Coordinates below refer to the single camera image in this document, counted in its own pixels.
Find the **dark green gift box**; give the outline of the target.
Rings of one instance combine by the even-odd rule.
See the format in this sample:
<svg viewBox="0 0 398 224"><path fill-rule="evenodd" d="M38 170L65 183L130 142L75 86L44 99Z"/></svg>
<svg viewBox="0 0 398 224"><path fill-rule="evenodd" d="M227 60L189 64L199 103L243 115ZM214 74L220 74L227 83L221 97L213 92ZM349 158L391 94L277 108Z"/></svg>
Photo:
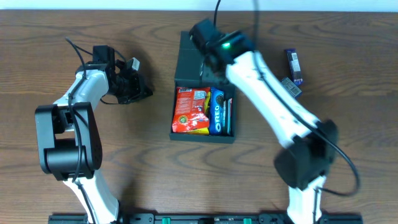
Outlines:
<svg viewBox="0 0 398 224"><path fill-rule="evenodd" d="M215 87L224 91L226 99L232 99L231 105L231 133L229 135L205 136L197 134L175 133L170 131L169 137L173 141L209 142L232 144L236 139L236 87L232 84L220 83L209 67L204 65L204 58L190 40L189 33L180 33L180 46L177 67L174 77L175 88Z"/></svg>

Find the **red green KitKat bar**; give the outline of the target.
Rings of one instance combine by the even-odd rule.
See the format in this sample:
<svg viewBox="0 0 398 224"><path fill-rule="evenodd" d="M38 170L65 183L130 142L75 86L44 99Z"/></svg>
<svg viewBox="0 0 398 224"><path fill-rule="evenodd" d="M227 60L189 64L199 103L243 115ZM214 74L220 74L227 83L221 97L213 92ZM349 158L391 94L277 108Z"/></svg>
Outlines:
<svg viewBox="0 0 398 224"><path fill-rule="evenodd" d="M231 115L232 115L233 99L227 99L223 104L223 135L231 134Z"/></svg>

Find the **blue Oreo cookie pack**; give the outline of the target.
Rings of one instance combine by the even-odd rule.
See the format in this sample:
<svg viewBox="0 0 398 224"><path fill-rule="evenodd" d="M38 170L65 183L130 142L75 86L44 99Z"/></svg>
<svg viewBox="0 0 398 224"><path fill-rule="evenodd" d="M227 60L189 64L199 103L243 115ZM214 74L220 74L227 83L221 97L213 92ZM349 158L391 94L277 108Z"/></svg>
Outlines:
<svg viewBox="0 0 398 224"><path fill-rule="evenodd" d="M223 129L224 91L211 87L210 99L210 126L211 135L220 135Z"/></svg>

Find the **red snack bag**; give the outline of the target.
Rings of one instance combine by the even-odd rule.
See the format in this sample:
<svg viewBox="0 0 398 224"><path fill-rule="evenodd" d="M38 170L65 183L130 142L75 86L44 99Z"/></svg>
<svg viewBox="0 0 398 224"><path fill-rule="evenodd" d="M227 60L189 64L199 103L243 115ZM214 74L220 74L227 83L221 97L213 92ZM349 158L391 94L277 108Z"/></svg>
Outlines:
<svg viewBox="0 0 398 224"><path fill-rule="evenodd" d="M186 88L177 87L172 131L185 133L200 128L208 128L210 119L205 115L204 104L210 87Z"/></svg>

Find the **yellow seed snack bag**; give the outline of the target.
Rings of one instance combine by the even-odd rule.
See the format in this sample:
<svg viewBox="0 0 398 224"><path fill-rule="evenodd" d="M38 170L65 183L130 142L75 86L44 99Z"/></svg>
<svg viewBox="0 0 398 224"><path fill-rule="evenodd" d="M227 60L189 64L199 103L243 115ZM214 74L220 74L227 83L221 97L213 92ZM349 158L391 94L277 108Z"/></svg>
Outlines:
<svg viewBox="0 0 398 224"><path fill-rule="evenodd" d="M209 115L209 108L210 108L209 102L210 102L210 98L211 98L211 92L209 91L209 92L207 93L207 95L206 95L205 104L204 104L204 112L205 112L205 115L206 115L206 116ZM205 135L205 136L207 136L207 135L210 134L210 132L209 132L209 129L208 129L208 128L200 128L200 129L194 129L194 130L188 131L187 134L197 134L197 135Z"/></svg>

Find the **dark purple chocolate bar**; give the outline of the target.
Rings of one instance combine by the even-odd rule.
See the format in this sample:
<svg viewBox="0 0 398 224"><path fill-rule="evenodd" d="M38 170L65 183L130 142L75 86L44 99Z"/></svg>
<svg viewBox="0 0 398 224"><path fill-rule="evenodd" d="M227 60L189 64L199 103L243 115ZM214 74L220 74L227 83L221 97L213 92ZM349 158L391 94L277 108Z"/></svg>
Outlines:
<svg viewBox="0 0 398 224"><path fill-rule="evenodd" d="M303 76L297 52L295 49L285 49L284 52L289 63L292 81L299 86L303 83Z"/></svg>

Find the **small blue snack box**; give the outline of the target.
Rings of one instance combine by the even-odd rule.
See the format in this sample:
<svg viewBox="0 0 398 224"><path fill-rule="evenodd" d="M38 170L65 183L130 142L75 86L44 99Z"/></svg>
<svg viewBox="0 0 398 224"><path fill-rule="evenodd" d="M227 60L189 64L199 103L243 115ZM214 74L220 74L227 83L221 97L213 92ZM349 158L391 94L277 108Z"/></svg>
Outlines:
<svg viewBox="0 0 398 224"><path fill-rule="evenodd" d="M281 84L294 98L298 98L302 94L301 89L289 78L283 78Z"/></svg>

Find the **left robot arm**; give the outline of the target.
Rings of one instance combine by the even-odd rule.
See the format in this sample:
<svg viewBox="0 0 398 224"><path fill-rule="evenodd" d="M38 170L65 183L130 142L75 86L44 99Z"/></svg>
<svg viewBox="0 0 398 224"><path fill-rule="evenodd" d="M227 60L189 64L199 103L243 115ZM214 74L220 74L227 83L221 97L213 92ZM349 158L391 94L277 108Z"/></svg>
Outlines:
<svg viewBox="0 0 398 224"><path fill-rule="evenodd" d="M129 221L100 171L103 150L94 110L105 95L128 105L153 92L139 73L140 61L116 58L118 53L107 45L94 46L92 59L81 63L66 93L35 110L41 169L69 187L86 211L82 218L62 217L57 222Z"/></svg>

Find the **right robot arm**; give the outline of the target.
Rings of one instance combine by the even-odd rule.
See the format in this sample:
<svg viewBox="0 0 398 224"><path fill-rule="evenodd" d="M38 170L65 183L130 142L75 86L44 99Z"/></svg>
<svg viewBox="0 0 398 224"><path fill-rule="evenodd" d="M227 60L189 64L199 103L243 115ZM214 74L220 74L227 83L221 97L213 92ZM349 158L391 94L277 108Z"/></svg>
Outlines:
<svg viewBox="0 0 398 224"><path fill-rule="evenodd" d="M316 223L322 216L320 189L335 151L335 124L321 122L306 110L266 65L254 43L242 32L220 32L205 19L189 32L192 42L213 72L239 88L269 123L283 150L274 166L289 187L287 214L293 223Z"/></svg>

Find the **black mounting rail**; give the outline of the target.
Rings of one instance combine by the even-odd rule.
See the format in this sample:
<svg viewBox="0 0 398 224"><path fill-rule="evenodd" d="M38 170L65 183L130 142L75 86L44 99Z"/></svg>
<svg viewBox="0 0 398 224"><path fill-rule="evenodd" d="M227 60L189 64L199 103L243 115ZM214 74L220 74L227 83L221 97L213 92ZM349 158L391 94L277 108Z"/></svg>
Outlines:
<svg viewBox="0 0 398 224"><path fill-rule="evenodd" d="M324 214L319 224L363 224L360 215ZM262 213L259 215L154 215L137 213L129 218L120 218L117 223L128 224L289 224L284 213Z"/></svg>

